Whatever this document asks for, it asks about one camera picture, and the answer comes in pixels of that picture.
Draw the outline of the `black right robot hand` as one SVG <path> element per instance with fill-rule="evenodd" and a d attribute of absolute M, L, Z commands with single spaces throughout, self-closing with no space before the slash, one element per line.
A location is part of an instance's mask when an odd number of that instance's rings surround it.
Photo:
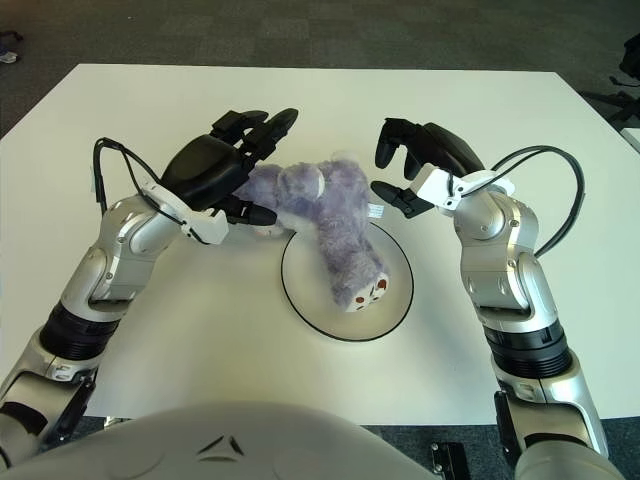
<path fill-rule="evenodd" d="M 375 165 L 386 168 L 396 150 L 404 146 L 406 157 L 403 175 L 414 180 L 422 167 L 429 163 L 456 177 L 484 169 L 484 165 L 470 146 L 454 133 L 435 123 L 424 125 L 406 119 L 386 118 L 380 131 L 375 152 Z M 384 202 L 399 209 L 407 218 L 414 218 L 434 205 L 411 193 L 383 181 L 372 181 L 372 191 Z"/>

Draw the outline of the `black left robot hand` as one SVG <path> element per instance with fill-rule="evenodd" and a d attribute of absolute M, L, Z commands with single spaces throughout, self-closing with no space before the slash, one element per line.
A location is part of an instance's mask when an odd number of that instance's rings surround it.
<path fill-rule="evenodd" d="M 222 210 L 232 224 L 271 226 L 272 207 L 235 195 L 257 162 L 268 158 L 298 117 L 287 108 L 270 116 L 261 110 L 225 113 L 211 131 L 184 146 L 169 162 L 160 184 L 191 209 Z"/>

